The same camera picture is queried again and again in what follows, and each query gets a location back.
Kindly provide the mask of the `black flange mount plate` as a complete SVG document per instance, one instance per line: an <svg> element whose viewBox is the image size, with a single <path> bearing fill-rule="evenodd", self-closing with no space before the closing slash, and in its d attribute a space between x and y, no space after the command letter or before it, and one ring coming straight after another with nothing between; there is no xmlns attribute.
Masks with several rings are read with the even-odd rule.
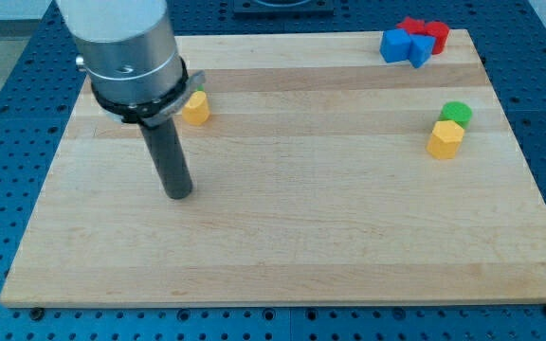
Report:
<svg viewBox="0 0 546 341"><path fill-rule="evenodd" d="M176 86L163 97L151 101L140 104L122 104L104 97L94 84L91 84L91 90L99 106L114 121L155 127L181 111L188 103L192 93L206 82L204 70L196 71L190 76L184 60L180 59L180 62L182 76Z"/></svg>

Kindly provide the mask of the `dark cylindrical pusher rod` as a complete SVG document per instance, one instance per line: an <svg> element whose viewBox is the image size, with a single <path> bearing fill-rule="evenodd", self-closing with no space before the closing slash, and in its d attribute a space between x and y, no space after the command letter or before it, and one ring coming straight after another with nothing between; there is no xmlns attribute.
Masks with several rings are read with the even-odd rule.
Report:
<svg viewBox="0 0 546 341"><path fill-rule="evenodd" d="M139 127L167 196L174 200L189 196L192 180L173 121Z"/></svg>

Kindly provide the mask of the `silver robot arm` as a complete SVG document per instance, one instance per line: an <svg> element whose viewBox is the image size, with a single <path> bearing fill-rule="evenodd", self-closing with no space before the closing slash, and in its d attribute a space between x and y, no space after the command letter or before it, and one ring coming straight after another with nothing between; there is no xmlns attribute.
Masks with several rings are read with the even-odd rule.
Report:
<svg viewBox="0 0 546 341"><path fill-rule="evenodd" d="M165 0L57 0L99 106L136 124L166 194L183 199L192 180L173 115L206 81L180 55Z"/></svg>

